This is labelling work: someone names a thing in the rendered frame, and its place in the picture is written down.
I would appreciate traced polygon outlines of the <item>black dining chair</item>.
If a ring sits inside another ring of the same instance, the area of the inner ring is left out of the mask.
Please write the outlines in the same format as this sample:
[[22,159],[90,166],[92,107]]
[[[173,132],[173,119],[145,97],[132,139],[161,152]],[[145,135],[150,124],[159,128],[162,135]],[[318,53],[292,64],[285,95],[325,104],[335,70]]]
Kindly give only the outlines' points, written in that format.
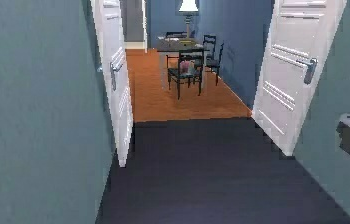
[[215,35],[204,35],[203,36],[203,46],[208,50],[207,58],[214,59],[215,58],[215,50],[216,50],[216,36]]
[[215,84],[218,84],[218,78],[220,74],[221,61],[223,55],[224,44],[220,45],[218,58],[208,59],[206,55],[206,66],[210,69],[211,72],[215,73]]
[[168,88],[171,82],[176,83],[177,99],[180,99],[180,85],[186,81],[187,85],[198,83],[198,94],[201,94],[204,69],[204,50],[185,49],[178,52],[176,68],[167,69]]

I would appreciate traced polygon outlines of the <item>pink cushion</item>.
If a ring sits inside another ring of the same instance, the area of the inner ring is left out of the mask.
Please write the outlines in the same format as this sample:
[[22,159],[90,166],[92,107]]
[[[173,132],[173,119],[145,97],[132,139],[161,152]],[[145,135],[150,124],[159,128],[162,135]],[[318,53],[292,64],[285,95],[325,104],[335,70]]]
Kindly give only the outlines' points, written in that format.
[[180,73],[181,74],[193,74],[195,71],[193,61],[182,61],[180,63]]

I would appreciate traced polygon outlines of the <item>white panelled room door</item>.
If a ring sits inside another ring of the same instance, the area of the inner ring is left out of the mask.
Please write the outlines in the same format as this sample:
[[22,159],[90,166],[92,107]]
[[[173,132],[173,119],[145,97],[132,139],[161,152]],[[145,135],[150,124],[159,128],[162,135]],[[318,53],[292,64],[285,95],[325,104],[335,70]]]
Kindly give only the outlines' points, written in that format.
[[[132,135],[133,113],[120,0],[91,0],[91,6],[118,163],[120,167],[125,167]],[[116,90],[113,91],[110,63],[117,62],[121,57],[125,57],[125,63],[116,74]]]
[[[275,0],[252,118],[286,156],[295,149],[347,0]],[[308,62],[318,64],[308,85]]]

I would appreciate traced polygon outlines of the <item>grey dining table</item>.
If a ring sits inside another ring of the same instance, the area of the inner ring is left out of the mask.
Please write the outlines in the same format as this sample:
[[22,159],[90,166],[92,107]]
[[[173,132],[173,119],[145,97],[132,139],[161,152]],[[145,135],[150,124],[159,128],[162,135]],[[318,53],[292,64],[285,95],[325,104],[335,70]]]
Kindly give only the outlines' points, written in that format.
[[175,57],[180,50],[202,50],[203,56],[206,56],[208,49],[202,44],[184,38],[161,38],[159,37],[156,44],[156,50],[159,53],[159,71],[162,88],[166,87],[167,79],[167,57]]

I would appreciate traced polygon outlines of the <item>white shade table lamp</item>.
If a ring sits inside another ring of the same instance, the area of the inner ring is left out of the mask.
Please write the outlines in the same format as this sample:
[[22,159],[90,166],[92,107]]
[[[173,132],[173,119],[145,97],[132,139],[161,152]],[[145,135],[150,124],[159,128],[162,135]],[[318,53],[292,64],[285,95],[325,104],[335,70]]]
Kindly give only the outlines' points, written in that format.
[[198,11],[196,0],[182,0],[179,12],[185,16],[187,38],[190,37],[190,22],[192,16]]

